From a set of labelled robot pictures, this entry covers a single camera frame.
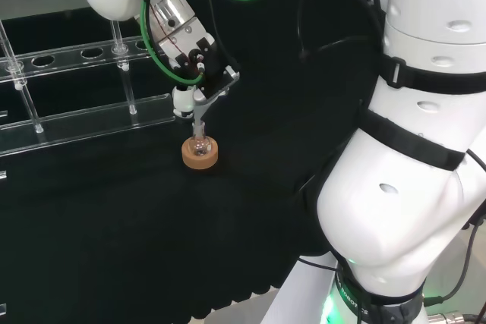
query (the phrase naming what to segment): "cable connector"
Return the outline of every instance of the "cable connector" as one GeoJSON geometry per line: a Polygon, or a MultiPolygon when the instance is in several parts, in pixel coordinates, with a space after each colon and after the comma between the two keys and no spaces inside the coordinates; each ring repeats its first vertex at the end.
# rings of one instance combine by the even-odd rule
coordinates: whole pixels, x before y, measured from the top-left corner
{"type": "Polygon", "coordinates": [[[424,297],[424,307],[432,307],[441,303],[443,303],[442,296],[424,297]]]}
{"type": "Polygon", "coordinates": [[[428,322],[435,324],[464,324],[465,318],[459,312],[436,314],[428,317],[428,322]]]}

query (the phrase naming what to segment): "black strap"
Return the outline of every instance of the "black strap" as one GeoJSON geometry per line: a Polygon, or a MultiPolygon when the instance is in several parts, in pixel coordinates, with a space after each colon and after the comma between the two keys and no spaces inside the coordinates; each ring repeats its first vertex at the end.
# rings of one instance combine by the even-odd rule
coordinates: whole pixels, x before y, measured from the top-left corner
{"type": "Polygon", "coordinates": [[[410,324],[417,318],[422,308],[423,297],[421,293],[424,283],[418,290],[403,297],[383,297],[367,293],[370,298],[367,303],[360,300],[363,292],[353,287],[352,283],[341,272],[336,273],[335,283],[346,306],[356,316],[361,311],[361,319],[364,322],[410,324]]]}
{"type": "Polygon", "coordinates": [[[390,87],[408,87],[428,93],[465,95],[486,91],[486,72],[478,74],[445,74],[407,66],[401,58],[382,55],[380,76],[390,87]]]}
{"type": "Polygon", "coordinates": [[[371,110],[361,113],[359,128],[385,146],[427,165],[454,171],[465,153],[426,140],[371,110]]]}

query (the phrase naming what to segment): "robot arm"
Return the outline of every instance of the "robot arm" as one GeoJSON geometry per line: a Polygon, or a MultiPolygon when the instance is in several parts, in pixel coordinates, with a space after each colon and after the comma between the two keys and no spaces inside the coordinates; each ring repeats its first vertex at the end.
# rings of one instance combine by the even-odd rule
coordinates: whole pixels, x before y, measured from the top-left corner
{"type": "MultiPolygon", "coordinates": [[[[327,239],[381,303],[417,296],[486,198],[486,175],[465,154],[474,142],[486,157],[483,2],[388,1],[373,98],[320,193],[327,239]]],[[[335,302],[344,322],[356,321],[348,303],[335,302]]],[[[413,324],[428,322],[416,313],[413,324]]]]}
{"type": "MultiPolygon", "coordinates": [[[[91,7],[109,20],[139,18],[142,0],[87,0],[91,7]]],[[[215,39],[206,32],[185,0],[150,0],[150,29],[156,45],[164,53],[166,67],[176,74],[193,78],[204,73],[201,83],[178,85],[172,92],[174,113],[191,118],[194,108],[203,113],[207,106],[239,79],[238,70],[229,65],[215,39]]]]}

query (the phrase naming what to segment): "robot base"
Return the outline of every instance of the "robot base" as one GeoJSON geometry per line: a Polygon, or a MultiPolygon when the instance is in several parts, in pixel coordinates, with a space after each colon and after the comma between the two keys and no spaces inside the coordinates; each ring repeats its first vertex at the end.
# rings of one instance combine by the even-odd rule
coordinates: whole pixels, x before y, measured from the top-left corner
{"type": "MultiPolygon", "coordinates": [[[[329,297],[324,304],[323,320],[321,324],[355,324],[358,321],[356,315],[346,306],[344,300],[338,292],[336,283],[333,283],[333,288],[329,297]]],[[[361,322],[362,324],[376,324],[374,322],[361,322]]],[[[427,313],[425,308],[422,307],[421,312],[412,324],[428,324],[427,313]]]]}

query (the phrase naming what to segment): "black fabric surface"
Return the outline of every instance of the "black fabric surface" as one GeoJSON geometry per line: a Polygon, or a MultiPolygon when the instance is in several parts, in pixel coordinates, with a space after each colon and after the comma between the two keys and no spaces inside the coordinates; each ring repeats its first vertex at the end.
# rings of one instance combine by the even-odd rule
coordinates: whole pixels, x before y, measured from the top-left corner
{"type": "MultiPolygon", "coordinates": [[[[207,0],[188,0],[213,32],[207,0]]],[[[5,322],[187,323],[212,308],[279,287],[299,254],[327,251],[293,197],[349,134],[377,75],[364,43],[298,60],[298,0],[214,0],[219,32],[241,80],[208,111],[218,164],[187,169],[191,126],[173,123],[0,159],[5,322]]],[[[90,9],[5,22],[17,53],[110,37],[90,9]]],[[[126,36],[137,25],[122,24],[126,36]]],[[[371,34],[354,0],[306,0],[308,47],[371,34]]],[[[151,64],[132,65],[137,98],[170,92],[151,64]]],[[[120,102],[116,66],[29,82],[40,115],[120,102]]],[[[26,118],[1,85],[9,121],[26,118]]]]}

